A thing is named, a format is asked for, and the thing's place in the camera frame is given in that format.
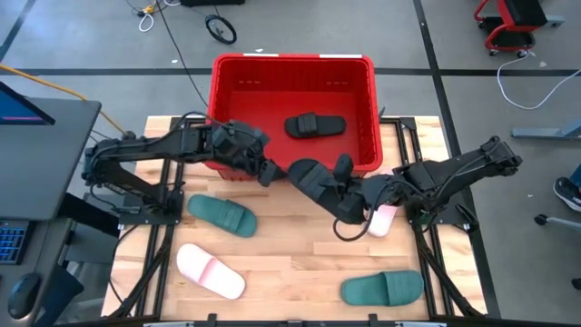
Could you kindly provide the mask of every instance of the wooden table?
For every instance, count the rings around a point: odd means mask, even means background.
[[[145,136],[165,134],[170,116],[149,117]],[[416,117],[421,151],[426,159],[445,160],[448,151],[439,119]],[[407,145],[411,141],[407,135]],[[375,173],[401,165],[395,129],[381,127],[384,162]],[[150,183],[159,181],[162,161],[139,162],[135,173]],[[226,233],[184,210],[172,243],[165,295],[164,320],[206,320],[217,313],[219,320],[367,320],[377,313],[380,320],[427,319],[425,297],[399,307],[349,306],[340,299],[340,283],[350,277],[379,271],[419,271],[418,252],[403,209],[398,210],[385,238],[366,235],[344,243],[331,230],[332,216],[292,187],[277,182],[263,188],[256,182],[226,182],[204,164],[187,165],[184,172],[186,201],[194,194],[231,199],[251,209],[258,217],[258,231],[250,239]],[[142,274],[150,226],[140,226],[119,245],[111,279],[122,297]],[[352,235],[361,226],[342,225],[340,232]],[[452,226],[439,226],[439,239],[450,278],[472,305],[486,312],[478,273],[468,236]],[[185,243],[195,243],[240,273],[246,290],[229,301],[186,280],[178,271],[175,256]],[[443,313],[438,279],[432,283]],[[146,313],[153,307],[156,277],[153,277]],[[103,314],[119,305],[107,290]]]

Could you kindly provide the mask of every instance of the monitor screen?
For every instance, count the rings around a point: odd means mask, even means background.
[[[0,82],[0,124],[54,124],[54,119]]]

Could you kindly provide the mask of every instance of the pink slide sandal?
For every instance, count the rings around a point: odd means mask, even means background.
[[[182,245],[177,264],[182,275],[226,299],[238,299],[246,287],[242,276],[197,245]]]
[[[390,169],[381,173],[393,174]],[[375,237],[383,237],[387,235],[389,232],[389,227],[391,226],[391,222],[393,222],[393,218],[396,216],[397,210],[398,207],[393,205],[380,205],[378,210],[373,213],[373,220],[371,220],[371,224],[369,225],[367,232]]]

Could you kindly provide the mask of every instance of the green slide sandal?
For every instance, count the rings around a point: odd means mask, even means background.
[[[254,213],[230,200],[196,194],[188,201],[188,212],[240,237],[251,237],[256,232]]]
[[[343,282],[341,299],[350,305],[405,305],[423,290],[424,280],[416,271],[380,272]]]

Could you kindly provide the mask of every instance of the black slide sandal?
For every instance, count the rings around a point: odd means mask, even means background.
[[[345,132],[345,119],[338,115],[300,114],[284,121],[284,130],[294,138],[313,138]]]

